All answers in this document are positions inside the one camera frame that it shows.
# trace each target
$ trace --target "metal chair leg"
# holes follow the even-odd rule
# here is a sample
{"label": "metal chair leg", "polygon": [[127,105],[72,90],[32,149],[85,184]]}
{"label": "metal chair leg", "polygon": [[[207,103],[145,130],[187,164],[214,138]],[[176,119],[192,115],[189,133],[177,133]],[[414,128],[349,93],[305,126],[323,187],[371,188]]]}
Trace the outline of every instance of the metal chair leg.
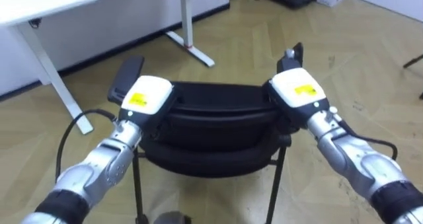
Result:
{"label": "metal chair leg", "polygon": [[273,220],[273,213],[275,211],[276,199],[278,198],[278,190],[280,179],[282,176],[282,169],[284,167],[284,160],[286,154],[286,147],[279,149],[278,160],[276,161],[275,176],[273,179],[272,193],[270,194],[269,209],[267,211],[266,224],[271,224]]}
{"label": "metal chair leg", "polygon": [[134,151],[134,157],[132,159],[132,171],[134,173],[134,190],[135,190],[135,202],[137,207],[137,218],[135,224],[148,224],[148,218],[143,212],[143,198],[141,193],[141,177],[139,175],[139,160],[138,160],[138,148]]}

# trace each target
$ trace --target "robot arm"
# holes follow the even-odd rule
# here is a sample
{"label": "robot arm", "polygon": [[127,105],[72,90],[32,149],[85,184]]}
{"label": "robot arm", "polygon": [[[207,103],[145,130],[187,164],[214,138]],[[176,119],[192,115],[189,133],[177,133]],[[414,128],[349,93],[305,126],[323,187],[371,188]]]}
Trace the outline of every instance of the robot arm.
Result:
{"label": "robot arm", "polygon": [[266,84],[271,98],[291,122],[309,130],[330,166],[345,177],[385,223],[423,223],[423,194],[390,157],[348,132],[330,107],[321,86],[288,50],[278,62],[282,72]]}
{"label": "robot arm", "polygon": [[127,93],[120,123],[81,163],[69,167],[47,198],[22,224],[81,224],[132,162],[143,134],[155,128],[173,103],[168,80],[141,76]]}

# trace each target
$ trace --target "yellow label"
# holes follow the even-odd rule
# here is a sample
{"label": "yellow label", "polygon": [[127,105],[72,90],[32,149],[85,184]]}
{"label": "yellow label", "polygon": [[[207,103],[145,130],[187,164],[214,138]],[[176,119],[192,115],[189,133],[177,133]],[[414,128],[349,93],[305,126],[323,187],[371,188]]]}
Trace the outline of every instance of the yellow label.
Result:
{"label": "yellow label", "polygon": [[144,94],[140,94],[140,93],[134,93],[134,95],[132,95],[130,101],[130,104],[134,104],[134,105],[138,105],[138,106],[145,106],[147,105],[147,100]]}
{"label": "yellow label", "polygon": [[316,95],[317,91],[311,85],[302,85],[300,87],[295,88],[295,92],[300,95],[302,93],[306,93],[308,95]]}

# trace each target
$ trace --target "desk leg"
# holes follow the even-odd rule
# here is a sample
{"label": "desk leg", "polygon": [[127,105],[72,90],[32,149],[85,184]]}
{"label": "desk leg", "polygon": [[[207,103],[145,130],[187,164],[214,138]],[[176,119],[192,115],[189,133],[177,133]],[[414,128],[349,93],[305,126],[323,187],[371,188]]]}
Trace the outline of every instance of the desk leg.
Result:
{"label": "desk leg", "polygon": [[[65,84],[63,83],[63,80],[61,80],[59,73],[57,72],[50,58],[48,57],[48,54],[42,47],[37,35],[34,33],[34,29],[32,29],[28,23],[24,23],[20,25],[17,29],[18,31],[20,31],[20,33],[23,36],[23,39],[26,41],[29,48],[37,57],[38,61],[40,62],[39,65],[42,67],[42,69],[44,69],[44,72],[48,76],[48,79],[50,80],[54,89],[56,90],[61,100],[65,104],[72,118],[75,118],[76,116],[78,116],[80,113],[82,113],[82,110],[73,99],[69,90],[67,90]],[[81,117],[78,120],[77,125],[79,129],[81,130],[82,134],[89,133],[90,131],[93,130],[93,127],[91,123],[88,121],[86,116]]]}
{"label": "desk leg", "polygon": [[197,59],[205,63],[208,67],[214,65],[214,61],[199,49],[194,47],[194,40],[192,35],[192,8],[191,0],[180,0],[180,8],[182,11],[182,29],[184,31],[183,38],[175,32],[167,32],[167,36],[176,43],[183,46]]}

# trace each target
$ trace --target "parquet floor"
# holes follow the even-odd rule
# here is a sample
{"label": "parquet floor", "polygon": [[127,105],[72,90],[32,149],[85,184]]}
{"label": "parquet floor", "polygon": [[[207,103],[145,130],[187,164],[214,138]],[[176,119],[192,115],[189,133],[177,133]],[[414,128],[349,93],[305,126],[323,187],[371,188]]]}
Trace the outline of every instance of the parquet floor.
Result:
{"label": "parquet floor", "polygon": [[[333,105],[363,135],[399,146],[399,164],[423,189],[423,63],[401,65],[423,51],[422,23],[360,0],[335,8],[316,3],[291,11],[268,0],[232,0],[231,9],[194,25],[197,47],[214,58],[208,69],[161,37],[65,78],[83,109],[118,107],[108,87],[125,58],[141,54],[143,74],[181,81],[261,85],[283,51],[305,45],[305,67]],[[18,223],[53,186],[59,139],[70,122],[52,86],[0,104],[0,223]],[[72,131],[63,162],[82,160],[112,127],[89,116],[95,131]],[[386,154],[389,150],[376,148]],[[376,213],[336,175],[305,131],[288,150],[273,223],[380,223]],[[180,210],[195,224],[263,223],[274,167],[238,178],[204,180],[141,162],[144,206],[150,220]],[[131,170],[86,223],[133,223]]]}

